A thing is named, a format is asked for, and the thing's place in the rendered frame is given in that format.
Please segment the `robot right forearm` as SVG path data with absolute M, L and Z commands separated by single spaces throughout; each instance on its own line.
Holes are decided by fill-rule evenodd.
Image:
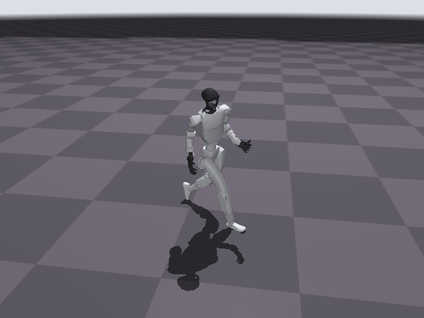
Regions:
M 188 139 L 188 131 L 186 131 L 185 142 L 186 142 L 186 153 L 188 157 L 189 152 L 193 153 L 193 143 L 194 143 L 194 140 Z M 194 156 L 194 153 L 193 153 L 193 156 Z

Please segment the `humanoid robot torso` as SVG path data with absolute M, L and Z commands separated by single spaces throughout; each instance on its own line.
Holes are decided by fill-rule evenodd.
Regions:
M 197 113 L 197 115 L 201 115 L 202 118 L 202 122 L 197 128 L 199 135 L 206 142 L 206 145 L 201 151 L 202 155 L 206 154 L 214 160 L 219 153 L 219 146 L 217 146 L 217 144 L 223 134 L 225 112 L 219 105 L 217 105 L 215 113 L 208 114 L 206 112 L 210 111 L 205 110 L 203 112 L 201 109 Z

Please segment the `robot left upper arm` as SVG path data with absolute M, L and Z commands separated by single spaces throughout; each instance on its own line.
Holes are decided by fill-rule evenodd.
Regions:
M 221 105 L 220 107 L 225 112 L 225 121 L 224 121 L 224 129 L 223 129 L 223 133 L 225 133 L 225 132 L 230 130 L 230 126 L 229 126 L 228 122 L 229 122 L 229 117 L 230 117 L 230 114 L 231 114 L 231 109 L 225 104 Z

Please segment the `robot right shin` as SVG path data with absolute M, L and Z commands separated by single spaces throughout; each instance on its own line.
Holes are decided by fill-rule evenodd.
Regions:
M 217 192 L 217 198 L 219 200 L 219 205 L 227 218 L 229 226 L 232 226 L 234 223 L 233 205 L 229 193 L 227 194 L 227 198 L 225 198 L 225 196 L 223 196 L 219 191 Z

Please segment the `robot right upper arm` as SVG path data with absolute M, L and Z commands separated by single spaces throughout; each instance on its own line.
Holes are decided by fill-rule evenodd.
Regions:
M 196 134 L 195 129 L 201 124 L 201 122 L 202 122 L 201 115 L 194 115 L 189 118 L 189 124 L 187 127 L 188 138 L 195 138 L 195 134 Z

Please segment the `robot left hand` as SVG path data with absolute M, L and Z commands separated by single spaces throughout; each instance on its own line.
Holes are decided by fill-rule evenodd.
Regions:
M 248 148 L 250 148 L 250 146 L 252 146 L 249 142 L 251 142 L 251 140 L 249 140 L 248 142 L 241 140 L 240 144 L 237 145 L 237 146 L 242 148 L 244 150 L 244 152 L 247 153 L 247 151 L 249 151 Z

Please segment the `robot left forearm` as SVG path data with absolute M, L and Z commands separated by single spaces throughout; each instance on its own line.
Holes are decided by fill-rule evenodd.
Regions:
M 230 130 L 227 132 L 226 136 L 232 141 L 233 144 L 240 144 L 240 140 L 236 137 L 236 135 L 234 134 L 233 130 L 230 127 Z

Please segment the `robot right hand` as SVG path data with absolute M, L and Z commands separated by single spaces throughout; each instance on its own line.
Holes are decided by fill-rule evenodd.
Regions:
M 193 166 L 192 166 L 192 164 L 195 165 L 195 163 L 192 162 L 193 161 L 193 153 L 192 152 L 188 153 L 187 161 L 188 161 L 190 173 L 193 174 L 193 175 L 196 175 L 197 172 L 195 172 L 195 171 L 197 171 L 197 170 L 194 169 Z

